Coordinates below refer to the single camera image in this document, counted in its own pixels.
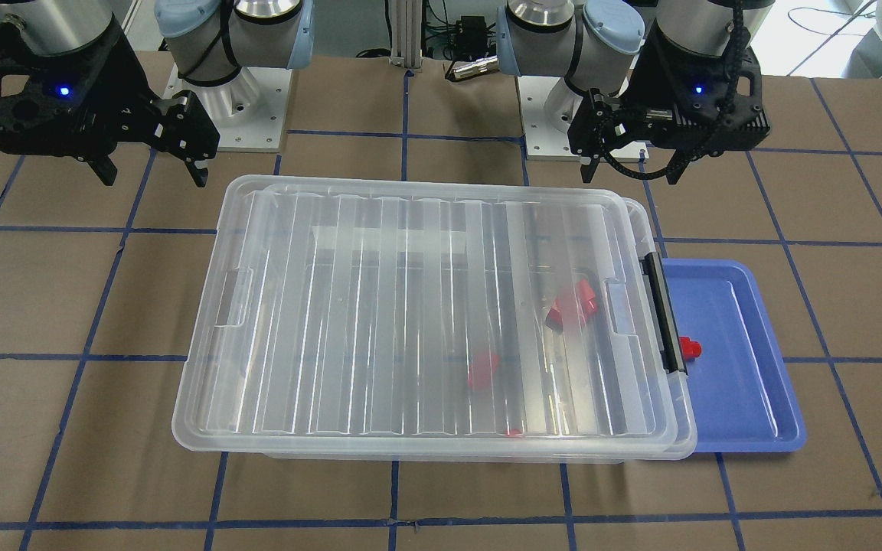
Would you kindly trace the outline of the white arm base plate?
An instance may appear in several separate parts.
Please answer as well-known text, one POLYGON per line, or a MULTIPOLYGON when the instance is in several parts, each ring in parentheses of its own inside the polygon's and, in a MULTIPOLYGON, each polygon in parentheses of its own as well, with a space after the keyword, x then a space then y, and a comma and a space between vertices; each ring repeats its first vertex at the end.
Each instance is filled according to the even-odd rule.
POLYGON ((200 87, 172 67, 162 97, 193 91, 220 133, 218 151, 277 153, 283 143, 294 70, 243 67, 234 80, 200 87))
POLYGON ((580 97, 561 77, 517 78, 519 115, 524 126, 526 157, 537 161, 578 161, 567 130, 580 97))

